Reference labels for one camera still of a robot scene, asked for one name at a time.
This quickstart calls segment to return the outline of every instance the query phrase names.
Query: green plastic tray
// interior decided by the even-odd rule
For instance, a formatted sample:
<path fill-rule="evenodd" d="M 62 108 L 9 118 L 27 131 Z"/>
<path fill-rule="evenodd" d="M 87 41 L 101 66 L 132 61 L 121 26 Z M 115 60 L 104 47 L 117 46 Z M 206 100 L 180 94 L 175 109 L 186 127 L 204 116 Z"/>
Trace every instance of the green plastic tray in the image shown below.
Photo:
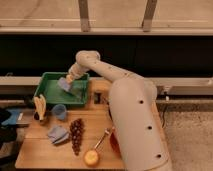
<path fill-rule="evenodd" d="M 58 86 L 58 80 L 66 77 L 65 72 L 45 72 L 36 89 L 34 96 L 43 94 L 46 98 L 47 106 L 52 107 L 56 104 L 64 104 L 67 107 L 83 107 L 87 102 L 87 90 L 89 74 L 84 74 L 80 79 L 74 80 L 74 87 L 80 87 L 82 91 L 78 96 L 67 93 Z"/>

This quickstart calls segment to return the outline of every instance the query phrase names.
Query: bunch of grapes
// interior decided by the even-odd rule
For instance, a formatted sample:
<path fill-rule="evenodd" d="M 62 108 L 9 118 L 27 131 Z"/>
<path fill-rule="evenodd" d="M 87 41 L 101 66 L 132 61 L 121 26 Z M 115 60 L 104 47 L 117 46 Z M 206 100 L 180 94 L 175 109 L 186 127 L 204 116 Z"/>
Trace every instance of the bunch of grapes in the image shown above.
<path fill-rule="evenodd" d="M 84 122 L 82 119 L 74 120 L 70 125 L 72 149 L 76 156 L 79 155 L 81 151 L 80 146 L 82 143 L 82 136 L 84 132 Z"/>

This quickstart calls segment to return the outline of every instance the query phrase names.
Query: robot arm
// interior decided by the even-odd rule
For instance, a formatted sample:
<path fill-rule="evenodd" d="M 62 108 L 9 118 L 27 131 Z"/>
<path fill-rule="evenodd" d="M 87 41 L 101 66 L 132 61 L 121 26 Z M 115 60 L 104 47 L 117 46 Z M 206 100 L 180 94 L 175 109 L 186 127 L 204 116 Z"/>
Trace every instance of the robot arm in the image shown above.
<path fill-rule="evenodd" d="M 68 73 L 71 80 L 93 70 L 112 82 L 109 106 L 116 128 L 121 155 L 129 171 L 164 167 L 168 154 L 154 122 L 151 105 L 157 89 L 148 79 L 100 61 L 96 51 L 80 51 Z"/>

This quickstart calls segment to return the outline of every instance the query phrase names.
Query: blue towel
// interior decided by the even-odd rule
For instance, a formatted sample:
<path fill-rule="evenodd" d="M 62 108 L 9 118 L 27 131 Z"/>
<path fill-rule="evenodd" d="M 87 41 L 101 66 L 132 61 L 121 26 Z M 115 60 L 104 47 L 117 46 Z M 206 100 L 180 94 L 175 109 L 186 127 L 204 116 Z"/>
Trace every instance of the blue towel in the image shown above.
<path fill-rule="evenodd" d="M 11 113 L 11 116 L 7 120 L 2 122 L 1 125 L 3 125 L 3 126 L 16 125 L 18 117 L 21 113 L 21 110 L 20 109 L 7 109 L 7 111 Z"/>

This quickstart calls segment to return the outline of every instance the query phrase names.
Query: black wall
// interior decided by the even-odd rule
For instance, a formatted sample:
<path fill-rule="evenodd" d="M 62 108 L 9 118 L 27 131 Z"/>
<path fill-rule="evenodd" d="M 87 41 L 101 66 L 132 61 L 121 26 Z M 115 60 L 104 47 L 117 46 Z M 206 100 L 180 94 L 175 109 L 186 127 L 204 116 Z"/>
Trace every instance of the black wall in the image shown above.
<path fill-rule="evenodd" d="M 70 35 L 0 35 L 0 75 L 67 71 L 79 50 L 98 50 L 103 61 L 144 76 L 213 75 L 212 36 Z"/>

